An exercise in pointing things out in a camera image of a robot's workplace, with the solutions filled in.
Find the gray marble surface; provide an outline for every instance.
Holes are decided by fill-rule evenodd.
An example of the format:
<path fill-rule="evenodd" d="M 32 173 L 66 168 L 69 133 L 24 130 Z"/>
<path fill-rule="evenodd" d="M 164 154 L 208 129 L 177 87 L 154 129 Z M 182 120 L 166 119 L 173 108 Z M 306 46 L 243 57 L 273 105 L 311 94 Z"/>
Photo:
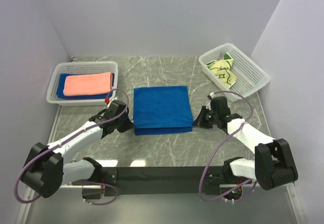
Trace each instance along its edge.
<path fill-rule="evenodd" d="M 219 90 L 202 72 L 197 57 L 91 57 L 76 58 L 76 61 L 115 61 L 118 64 L 118 87 L 126 91 L 130 98 L 130 117 L 133 116 L 133 89 L 137 87 L 187 85 L 194 119 L 201 106 L 208 102 L 207 95 Z M 117 96 L 121 100 L 125 99 L 120 92 L 117 92 Z M 258 94 L 251 95 L 249 101 L 254 106 L 250 124 L 269 134 Z M 232 113 L 239 113 L 243 117 L 250 113 L 249 107 L 242 100 L 228 103 Z M 78 129 L 90 116 L 103 108 L 104 106 L 62 107 L 54 139 L 58 140 Z M 107 163 L 113 165 L 117 162 L 117 166 L 121 167 L 203 166 L 225 136 L 217 128 L 193 128 L 189 133 L 145 136 L 135 136 L 133 130 L 123 134 L 115 131 L 80 151 L 74 160 L 91 157 L 107 160 Z M 253 158 L 247 147 L 232 138 L 220 148 L 212 165 L 223 165 L 224 160 L 238 156 Z"/>

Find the light gray wall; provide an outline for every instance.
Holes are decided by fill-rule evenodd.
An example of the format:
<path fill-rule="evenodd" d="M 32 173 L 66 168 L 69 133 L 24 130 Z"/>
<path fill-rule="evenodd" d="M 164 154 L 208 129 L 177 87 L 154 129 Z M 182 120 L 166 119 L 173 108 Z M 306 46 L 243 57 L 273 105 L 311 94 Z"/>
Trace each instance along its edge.
<path fill-rule="evenodd" d="M 255 50 L 272 80 L 260 91 L 274 137 L 289 141 L 308 223 L 324 223 L 324 0 L 281 0 Z"/>
<path fill-rule="evenodd" d="M 69 57 L 37 0 L 0 0 L 0 14 L 0 222 L 7 224 L 20 206 L 16 177 L 30 147 L 47 143 L 53 123 L 57 106 L 45 99 L 50 76 Z"/>
<path fill-rule="evenodd" d="M 248 55 L 279 0 L 42 0 L 69 54 Z"/>

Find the blue towel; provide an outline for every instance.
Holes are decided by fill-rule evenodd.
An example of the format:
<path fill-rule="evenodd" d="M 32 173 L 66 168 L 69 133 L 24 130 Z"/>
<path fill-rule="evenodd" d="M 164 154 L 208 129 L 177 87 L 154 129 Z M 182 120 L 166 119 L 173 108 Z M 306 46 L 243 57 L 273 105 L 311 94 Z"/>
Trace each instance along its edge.
<path fill-rule="evenodd" d="M 133 119 L 135 135 L 192 131 L 187 86 L 135 88 Z"/>
<path fill-rule="evenodd" d="M 57 86 L 57 91 L 56 95 L 65 100 L 89 100 L 89 99 L 105 99 L 107 96 L 107 93 L 105 94 L 98 94 L 98 95 L 84 95 L 84 96 L 64 96 L 63 90 L 64 90 L 64 85 L 65 85 L 65 80 L 66 77 L 68 76 L 75 76 L 76 74 L 71 74 L 71 73 L 62 73 L 60 74 L 60 80 L 59 84 Z M 112 86 L 113 86 L 113 81 L 114 81 L 114 74 L 112 74 Z"/>

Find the white plastic basket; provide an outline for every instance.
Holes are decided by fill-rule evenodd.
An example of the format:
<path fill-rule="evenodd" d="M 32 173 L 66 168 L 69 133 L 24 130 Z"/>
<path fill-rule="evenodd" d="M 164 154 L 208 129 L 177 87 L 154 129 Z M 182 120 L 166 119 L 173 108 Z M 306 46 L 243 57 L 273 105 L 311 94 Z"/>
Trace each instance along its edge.
<path fill-rule="evenodd" d="M 117 88 L 118 80 L 118 65 L 112 61 L 99 61 L 99 62 L 71 62 L 60 63 L 55 67 L 52 78 L 47 89 L 46 100 L 49 103 L 56 103 L 61 106 L 90 106 L 90 105 L 105 105 L 104 99 L 91 99 L 91 100 L 65 100 L 57 97 L 57 87 L 59 85 L 60 74 L 93 74 L 93 73 L 114 73 L 113 88 Z"/>
<path fill-rule="evenodd" d="M 230 89 L 228 89 L 206 66 L 206 63 L 218 60 L 220 55 L 224 56 L 225 53 L 229 53 L 234 59 L 231 71 L 237 76 L 237 81 Z M 201 63 L 204 74 L 206 74 L 219 89 L 222 91 L 233 91 L 244 97 L 257 92 L 270 81 L 270 76 L 262 68 L 240 49 L 230 43 L 218 46 L 204 53 L 199 57 L 199 62 Z M 231 101 L 241 99 L 230 93 L 225 93 L 225 96 Z"/>

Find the pink towel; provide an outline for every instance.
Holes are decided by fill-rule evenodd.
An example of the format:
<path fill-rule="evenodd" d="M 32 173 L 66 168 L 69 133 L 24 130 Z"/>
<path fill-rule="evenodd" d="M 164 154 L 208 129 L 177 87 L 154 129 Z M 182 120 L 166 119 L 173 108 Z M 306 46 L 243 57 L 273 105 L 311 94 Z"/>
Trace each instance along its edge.
<path fill-rule="evenodd" d="M 64 96 L 98 95 L 112 89 L 112 73 L 83 74 L 66 77 Z"/>

